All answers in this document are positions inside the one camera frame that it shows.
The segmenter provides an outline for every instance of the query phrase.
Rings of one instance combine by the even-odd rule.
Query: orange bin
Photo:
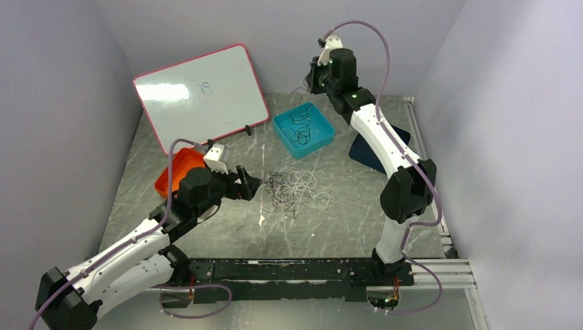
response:
[[[172,189],[178,189],[178,183],[191,168],[205,167],[204,155],[191,148],[182,148],[172,159]],[[154,188],[160,196],[168,198],[168,168],[158,177]]]

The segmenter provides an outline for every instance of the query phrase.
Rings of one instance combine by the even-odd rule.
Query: marble tabletop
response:
[[[271,116],[298,104],[299,97],[286,93],[265,95]],[[370,256],[381,236],[384,223],[379,195],[387,178],[348,157],[357,132],[339,116],[326,96],[304,95],[313,102],[335,129],[334,141],[302,159],[292,158],[275,135],[272,121],[219,140],[232,151],[232,163],[244,166],[249,174],[263,177],[271,171],[311,171],[318,180],[315,193],[330,194],[314,206],[301,205],[295,217],[271,203],[262,205],[265,192],[252,201],[224,199],[220,211],[198,225],[175,244],[194,258],[294,258]],[[388,121],[412,131],[409,112],[401,98],[384,98],[382,109]],[[409,147],[419,146],[412,140]],[[145,114],[140,120],[117,196],[104,232],[100,251],[128,234],[164,200],[154,190],[154,182],[167,166],[155,134]],[[422,221],[435,215],[427,208]],[[408,252],[414,258],[443,258],[437,228],[415,228]]]

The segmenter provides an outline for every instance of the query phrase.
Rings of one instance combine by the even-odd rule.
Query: white wall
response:
[[[386,34],[393,79],[388,94],[414,95],[465,0],[274,1],[98,0],[134,74],[245,44],[265,92],[302,85],[316,40],[347,19],[363,19]],[[355,51],[364,86],[382,80],[383,49],[365,27],[339,30]]]
[[[97,250],[141,114],[132,79],[93,1],[0,0],[0,329],[26,329],[41,275]]]
[[[493,330],[581,329],[583,2],[468,0],[416,100]]]

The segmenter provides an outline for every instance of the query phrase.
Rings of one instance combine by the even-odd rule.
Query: whiteboard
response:
[[[143,74],[133,84],[165,154],[177,138],[204,143],[269,117],[243,45]]]

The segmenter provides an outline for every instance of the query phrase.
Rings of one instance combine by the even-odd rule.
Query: blue plastic tray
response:
[[[300,159],[334,140],[334,128],[312,103],[301,104],[273,118],[274,131],[289,151]]]

